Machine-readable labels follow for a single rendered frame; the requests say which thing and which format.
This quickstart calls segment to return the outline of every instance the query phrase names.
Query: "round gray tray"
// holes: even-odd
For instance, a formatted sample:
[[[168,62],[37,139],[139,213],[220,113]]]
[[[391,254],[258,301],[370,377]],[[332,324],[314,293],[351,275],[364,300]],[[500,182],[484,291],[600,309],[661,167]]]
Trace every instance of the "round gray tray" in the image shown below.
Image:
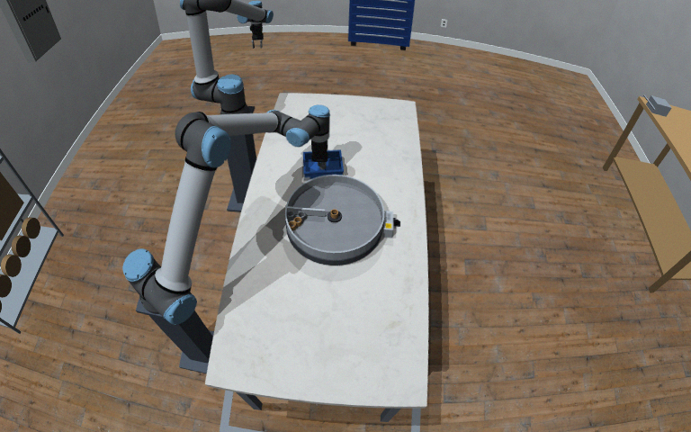
[[[342,214],[328,220],[333,209]],[[290,221],[303,212],[297,229]],[[323,175],[301,185],[284,209],[287,237],[306,258],[331,266],[366,257],[382,237],[385,210],[380,196],[368,185],[346,175]]]

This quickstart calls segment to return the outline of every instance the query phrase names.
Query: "blue tool cabinet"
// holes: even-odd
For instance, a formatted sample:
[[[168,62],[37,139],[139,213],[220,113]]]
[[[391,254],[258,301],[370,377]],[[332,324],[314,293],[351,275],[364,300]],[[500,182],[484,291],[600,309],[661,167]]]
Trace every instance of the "blue tool cabinet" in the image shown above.
[[[412,35],[415,0],[351,0],[348,40],[398,45],[405,50]]]

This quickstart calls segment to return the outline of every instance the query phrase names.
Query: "blue joint cap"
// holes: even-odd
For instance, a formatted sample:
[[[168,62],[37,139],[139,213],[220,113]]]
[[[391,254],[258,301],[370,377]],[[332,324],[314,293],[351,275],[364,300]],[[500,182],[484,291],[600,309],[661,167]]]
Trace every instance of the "blue joint cap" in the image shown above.
[[[287,142],[295,147],[301,147],[311,139],[309,133],[301,128],[292,128],[284,136],[287,137]]]
[[[230,150],[231,138],[225,130],[211,126],[202,135],[202,158],[208,167],[218,168],[223,165]]]
[[[123,274],[129,282],[140,281],[155,266],[155,258],[146,249],[136,249],[123,262]]]
[[[171,324],[177,326],[189,319],[197,307],[197,299],[191,294],[186,294],[184,297],[176,299],[165,312],[163,318]]]
[[[225,75],[219,78],[216,84],[222,93],[227,95],[235,95],[241,92],[245,86],[242,84],[242,78],[239,75]]]
[[[314,105],[309,108],[309,114],[314,117],[329,117],[329,108],[324,105]]]

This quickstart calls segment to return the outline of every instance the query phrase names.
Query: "blue tray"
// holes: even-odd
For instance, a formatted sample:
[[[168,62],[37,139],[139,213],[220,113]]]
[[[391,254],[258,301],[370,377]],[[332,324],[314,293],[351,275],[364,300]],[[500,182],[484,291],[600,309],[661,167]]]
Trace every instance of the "blue tray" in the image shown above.
[[[343,153],[340,150],[327,151],[327,165],[324,169],[319,167],[319,162],[314,162],[311,158],[313,158],[313,156],[310,151],[303,152],[303,176],[316,178],[329,174],[342,175],[345,171]]]

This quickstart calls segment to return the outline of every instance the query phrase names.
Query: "marble tabletop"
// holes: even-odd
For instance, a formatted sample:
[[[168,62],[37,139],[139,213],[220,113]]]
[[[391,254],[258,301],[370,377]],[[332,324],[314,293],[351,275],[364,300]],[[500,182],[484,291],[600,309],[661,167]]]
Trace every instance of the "marble tabletop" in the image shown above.
[[[205,383],[291,401],[421,408],[427,403],[425,189],[412,101],[280,94],[295,118],[330,114],[330,150],[401,221],[367,257],[322,265],[284,231],[284,206],[304,181],[302,148],[266,133],[239,216]]]

